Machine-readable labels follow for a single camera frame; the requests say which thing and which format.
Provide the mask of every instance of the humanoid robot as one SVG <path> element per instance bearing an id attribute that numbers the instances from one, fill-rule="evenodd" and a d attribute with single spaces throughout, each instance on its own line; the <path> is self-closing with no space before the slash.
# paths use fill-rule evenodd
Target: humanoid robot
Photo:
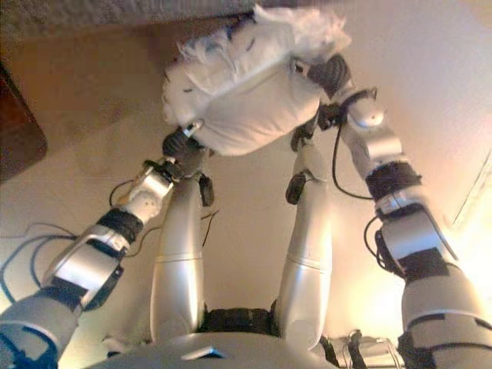
<path id="1" fill-rule="evenodd" d="M 241 30 L 234 32 L 240 38 Z M 375 236 L 377 262 L 405 280 L 398 350 L 406 367 L 490 367 L 492 325 L 374 90 L 355 86 L 339 54 L 310 64 L 293 58 L 290 66 L 289 73 L 321 86 L 330 101 L 316 100 L 315 116 L 303 125 L 305 115 L 297 116 L 291 146 L 298 156 L 286 192 L 297 216 L 271 309 L 207 311 L 199 231 L 201 207 L 213 201 L 203 168 L 214 144 L 209 118 L 197 113 L 185 124 L 178 119 L 182 127 L 163 142 L 164 159 L 145 162 L 127 195 L 53 261 L 42 288 L 2 314 L 2 365 L 57 366 L 78 318 L 104 304 L 130 244 L 174 189 L 154 269 L 153 342 L 93 367 L 335 367 L 310 352 L 324 328 L 331 273 L 329 171 L 311 137 L 315 128 L 337 127 L 336 145 L 341 138 L 349 147 L 383 223 Z"/>

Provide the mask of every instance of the white fabric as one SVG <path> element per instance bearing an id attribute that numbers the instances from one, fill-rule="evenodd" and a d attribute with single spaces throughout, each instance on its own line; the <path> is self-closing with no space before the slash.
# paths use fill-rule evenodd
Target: white fabric
<path id="1" fill-rule="evenodd" d="M 194 138 L 221 155 L 247 154 L 312 118 L 321 89 L 291 59 L 325 62 L 350 41 L 333 12 L 257 5 L 255 20 L 180 46 L 183 58 L 166 68 L 166 122 L 204 119 Z"/>

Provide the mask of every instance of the black cable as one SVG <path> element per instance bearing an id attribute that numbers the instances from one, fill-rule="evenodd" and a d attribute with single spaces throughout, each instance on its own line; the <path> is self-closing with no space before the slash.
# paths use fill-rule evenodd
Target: black cable
<path id="1" fill-rule="evenodd" d="M 385 271 L 390 271 L 387 266 L 384 264 L 383 258 L 381 257 L 381 253 L 379 252 L 379 249 L 374 252 L 374 250 L 369 246 L 369 242 L 367 240 L 367 232 L 369 231 L 369 227 L 371 224 L 374 223 L 374 221 L 377 219 L 377 216 L 369 220 L 369 222 L 366 224 L 366 227 L 364 228 L 364 244 L 366 246 L 366 249 L 369 250 L 369 252 L 376 258 L 377 265 Z"/>
<path id="2" fill-rule="evenodd" d="M 17 357 L 21 354 L 21 351 L 17 348 L 17 346 L 15 346 L 15 344 L 10 340 L 10 338 L 5 336 L 3 333 L 0 333 L 0 340 L 3 341 L 5 346 L 7 346 L 7 348 L 14 354 L 14 356 Z"/>
<path id="3" fill-rule="evenodd" d="M 214 219 L 214 216 L 219 212 L 219 210 L 217 210 L 216 212 L 214 213 L 211 213 L 209 215 L 205 215 L 203 217 L 201 217 L 200 219 L 201 220 L 204 220 L 204 219 L 207 219 L 207 218 L 210 218 L 210 221 L 208 222 L 208 229 L 207 229 L 207 234 L 205 235 L 205 238 L 203 240 L 203 243 L 201 244 L 202 248 L 205 246 L 205 242 L 207 241 L 207 237 L 208 237 L 208 232 L 210 231 L 210 226 L 211 226 L 211 223 L 212 223 L 212 220 Z M 149 233 L 153 232 L 153 231 L 157 231 L 158 229 L 162 229 L 162 227 L 153 227 L 153 228 L 150 228 L 148 231 L 146 231 L 144 233 L 143 236 L 141 236 L 141 240 L 140 242 L 138 243 L 138 249 L 135 253 L 133 254 L 129 254 L 127 256 L 125 256 L 125 258 L 134 258 L 135 256 L 137 256 L 138 254 L 140 254 L 140 251 L 142 249 L 142 245 L 144 244 L 144 240 L 146 239 L 146 237 L 148 236 Z"/>
<path id="4" fill-rule="evenodd" d="M 216 212 L 208 215 L 210 217 L 210 221 L 208 221 L 207 233 L 205 233 L 205 238 L 203 240 L 203 243 L 201 244 L 201 248 L 204 248 L 205 247 L 205 244 L 207 243 L 208 232 L 210 232 L 210 227 L 212 226 L 212 221 L 214 220 L 215 215 L 217 215 L 218 212 L 219 212 L 219 210 L 217 210 Z"/>
<path id="5" fill-rule="evenodd" d="M 38 240 L 42 240 L 43 238 L 46 238 L 46 236 L 37 236 L 34 238 L 30 238 L 27 241 L 22 242 L 15 250 L 12 252 L 7 260 L 3 263 L 2 267 L 0 268 L 0 287 L 3 290 L 3 293 L 7 297 L 7 299 L 10 301 L 11 304 L 14 304 L 16 300 L 10 293 L 10 290 L 8 289 L 7 284 L 5 283 L 5 269 L 8 267 L 8 265 L 12 262 L 12 260 L 18 255 L 19 252 L 21 252 L 28 244 L 31 244 L 32 242 L 36 242 Z"/>
<path id="6" fill-rule="evenodd" d="M 52 227 L 52 228 L 56 228 L 56 229 L 59 229 L 60 231 L 64 231 L 65 233 L 68 233 L 70 234 L 71 236 L 75 236 L 73 233 L 71 233 L 67 228 L 63 228 L 63 227 L 60 227 L 59 225 L 56 225 L 56 224 L 52 224 L 52 223 L 45 223 L 43 221 L 36 221 L 35 223 L 31 223 L 24 231 L 23 234 L 17 234 L 17 235 L 14 235 L 14 236 L 0 236 L 0 238 L 11 238 L 11 239 L 14 239 L 14 238 L 24 238 L 25 236 L 28 235 L 29 231 L 37 226 L 37 225 L 44 225 L 45 227 Z"/>
<path id="7" fill-rule="evenodd" d="M 113 207 L 113 195 L 115 194 L 115 192 L 122 186 L 130 183 L 130 182 L 133 182 L 133 179 L 128 179 L 127 181 L 123 181 L 122 183 L 118 183 L 117 185 L 115 185 L 113 187 L 113 189 L 111 190 L 111 192 L 109 193 L 109 207 L 112 208 Z"/>
<path id="8" fill-rule="evenodd" d="M 49 242 L 54 241 L 54 240 L 75 240 L 77 236 L 65 236 L 63 234 L 49 234 L 46 236 L 46 239 L 43 240 L 40 244 L 38 244 L 34 251 L 32 252 L 31 255 L 31 260 L 29 262 L 29 272 L 31 273 L 32 280 L 38 286 L 41 288 L 41 282 L 38 279 L 38 276 L 36 275 L 36 258 L 38 257 L 39 251 Z"/>
<path id="9" fill-rule="evenodd" d="M 368 196 L 360 196 L 359 194 L 353 194 L 353 193 L 343 189 L 338 184 L 338 180 L 337 180 L 337 153 L 338 153 L 338 143 L 340 142 L 340 135 L 341 135 L 341 125 L 338 125 L 337 137 L 335 138 L 335 145 L 333 148 L 333 159 L 331 161 L 331 177 L 333 178 L 333 183 L 335 184 L 335 187 L 340 192 L 343 192 L 344 194 L 350 196 L 351 198 L 358 198 L 361 200 L 373 200 L 373 198 L 368 197 Z"/>
<path id="10" fill-rule="evenodd" d="M 134 252 L 133 254 L 128 254 L 125 256 L 125 258 L 134 258 L 135 256 L 137 256 L 138 254 L 140 254 L 140 251 L 141 251 L 141 247 L 142 245 L 144 244 L 144 240 L 145 238 L 148 236 L 149 233 L 153 232 L 153 231 L 157 231 L 158 229 L 162 229 L 162 227 L 153 227 L 153 228 L 150 228 L 148 231 L 146 231 L 144 233 L 143 236 L 141 236 L 141 239 L 140 239 L 140 242 L 138 243 L 138 249 L 136 252 Z"/>
<path id="11" fill-rule="evenodd" d="M 369 231 L 369 227 L 371 226 L 371 224 L 374 223 L 376 219 L 377 216 L 369 220 L 369 222 L 366 224 L 366 227 L 364 228 L 364 244 L 366 245 L 366 249 L 368 249 L 372 256 L 374 256 L 375 258 L 377 258 L 377 253 L 372 250 L 371 246 L 369 246 L 369 242 L 367 241 L 367 231 Z"/>

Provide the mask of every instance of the silver robot leg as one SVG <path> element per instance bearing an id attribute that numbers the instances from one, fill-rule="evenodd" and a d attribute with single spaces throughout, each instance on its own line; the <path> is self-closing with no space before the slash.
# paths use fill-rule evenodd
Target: silver robot leg
<path id="1" fill-rule="evenodd" d="M 151 294 L 154 342 L 196 332 L 203 321 L 201 196 L 197 178 L 175 187 L 165 216 Z"/>
<path id="2" fill-rule="evenodd" d="M 297 192 L 297 215 L 284 264 L 274 319 L 280 336 L 312 349 L 326 317 L 331 278 L 328 165 L 311 144 L 298 150 L 289 191 Z"/>

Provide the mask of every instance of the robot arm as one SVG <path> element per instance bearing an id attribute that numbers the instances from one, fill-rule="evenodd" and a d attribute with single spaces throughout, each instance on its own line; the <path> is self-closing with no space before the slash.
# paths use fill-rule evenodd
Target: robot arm
<path id="1" fill-rule="evenodd" d="M 407 367 L 492 363 L 492 325 L 486 311 L 459 268 L 442 216 L 387 126 L 374 93 L 355 88 L 340 55 L 311 68 L 307 76 L 333 101 L 328 111 L 335 114 L 325 115 L 331 121 L 325 128 L 340 125 L 339 134 L 376 203 L 383 222 L 376 233 L 378 254 L 386 269 L 406 282 L 399 351 Z"/>
<path id="2" fill-rule="evenodd" d="M 14 367 L 56 367 L 83 311 L 104 304 L 123 273 L 121 259 L 145 224 L 161 211 L 176 181 L 175 159 L 201 127 L 196 121 L 168 136 L 173 155 L 162 165 L 148 163 L 127 197 L 88 228 L 46 271 L 42 288 L 0 317 L 0 356 Z"/>

